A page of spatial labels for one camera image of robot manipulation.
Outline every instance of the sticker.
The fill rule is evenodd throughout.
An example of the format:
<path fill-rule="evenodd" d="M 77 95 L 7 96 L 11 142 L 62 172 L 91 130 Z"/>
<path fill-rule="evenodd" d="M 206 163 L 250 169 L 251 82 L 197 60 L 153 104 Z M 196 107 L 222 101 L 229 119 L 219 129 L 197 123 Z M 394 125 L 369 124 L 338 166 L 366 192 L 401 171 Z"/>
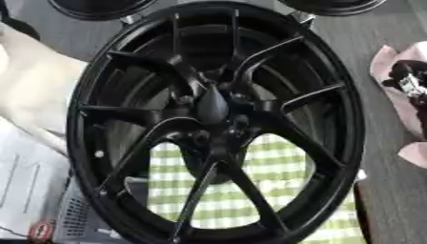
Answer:
<path fill-rule="evenodd" d="M 30 228 L 30 239 L 35 241 L 46 241 L 51 239 L 53 234 L 53 225 L 51 223 L 40 221 L 33 224 Z"/>

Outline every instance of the green checkered cloth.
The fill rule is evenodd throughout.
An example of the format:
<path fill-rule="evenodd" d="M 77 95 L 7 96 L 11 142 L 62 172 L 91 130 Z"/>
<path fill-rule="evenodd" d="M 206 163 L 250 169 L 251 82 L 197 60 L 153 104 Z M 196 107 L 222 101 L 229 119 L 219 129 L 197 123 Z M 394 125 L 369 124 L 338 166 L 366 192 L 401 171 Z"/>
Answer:
<path fill-rule="evenodd" d="M 314 167 L 300 148 L 282 137 L 267 134 L 251 144 L 243 169 L 272 207 L 279 210 L 304 188 Z M 177 146 L 165 143 L 152 150 L 148 198 L 151 211 L 176 221 L 193 183 L 194 177 Z M 192 225 L 223 229 L 248 225 L 258 219 L 254 204 L 233 182 L 228 182 L 208 188 L 195 209 Z M 357 221 L 353 194 L 302 243 L 366 243 Z"/>

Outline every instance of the gray carpet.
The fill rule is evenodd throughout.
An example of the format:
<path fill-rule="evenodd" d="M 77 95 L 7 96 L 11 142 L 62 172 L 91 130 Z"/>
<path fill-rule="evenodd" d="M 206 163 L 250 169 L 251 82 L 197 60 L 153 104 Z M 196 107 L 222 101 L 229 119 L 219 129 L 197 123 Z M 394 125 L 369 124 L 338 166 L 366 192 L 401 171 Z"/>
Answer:
<path fill-rule="evenodd" d="M 66 55 L 90 60 L 120 29 L 117 21 L 70 19 L 46 1 L 9 0 L 14 16 L 32 24 L 44 43 Z M 315 28 L 342 58 L 363 97 L 368 134 L 363 167 L 369 178 L 360 188 L 374 243 L 427 243 L 427 171 L 397 158 L 397 151 L 413 137 L 368 73 L 382 45 L 402 50 L 427 39 L 427 1 L 389 0 L 358 16 L 318 17 Z"/>

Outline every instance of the pink fabric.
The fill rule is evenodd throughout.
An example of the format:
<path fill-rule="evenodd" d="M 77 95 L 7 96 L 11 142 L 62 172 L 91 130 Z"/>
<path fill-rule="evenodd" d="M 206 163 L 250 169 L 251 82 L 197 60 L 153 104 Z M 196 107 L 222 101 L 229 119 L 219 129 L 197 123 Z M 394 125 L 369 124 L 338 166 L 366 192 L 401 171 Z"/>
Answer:
<path fill-rule="evenodd" d="M 382 47 L 374 57 L 370 73 L 393 102 L 396 112 L 405 127 L 420 141 L 407 145 L 400 150 L 398 155 L 417 166 L 427 169 L 427 142 L 422 142 L 424 139 L 416 109 L 410 104 L 404 93 L 394 88 L 386 88 L 380 84 L 382 81 L 390 79 L 389 72 L 395 62 L 405 59 L 427 62 L 427 42 L 415 43 L 401 53 L 397 53 L 389 46 Z"/>

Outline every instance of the black alloy wheel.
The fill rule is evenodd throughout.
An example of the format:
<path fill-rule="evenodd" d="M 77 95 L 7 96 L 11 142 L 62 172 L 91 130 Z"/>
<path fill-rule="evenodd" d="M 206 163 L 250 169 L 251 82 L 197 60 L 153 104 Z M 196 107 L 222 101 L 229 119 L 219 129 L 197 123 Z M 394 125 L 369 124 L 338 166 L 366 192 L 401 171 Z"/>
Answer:
<path fill-rule="evenodd" d="M 69 17 L 101 21 L 115 20 L 137 13 L 157 0 L 49 0 L 58 11 Z"/>
<path fill-rule="evenodd" d="M 278 212 L 241 168 L 248 145 L 267 133 L 315 163 L 305 188 Z M 82 192 L 133 243 L 296 243 L 351 190 L 364 121 L 349 73 L 313 32 L 271 10 L 210 2 L 152 13 L 115 36 L 74 91 L 67 137 Z M 150 178 L 150 150 L 163 142 L 180 148 L 195 178 L 176 222 L 148 210 L 125 184 Z M 259 221 L 193 227 L 201 195 L 228 181 L 251 199 Z"/>
<path fill-rule="evenodd" d="M 280 0 L 296 10 L 317 15 L 344 16 L 372 10 L 387 0 Z"/>

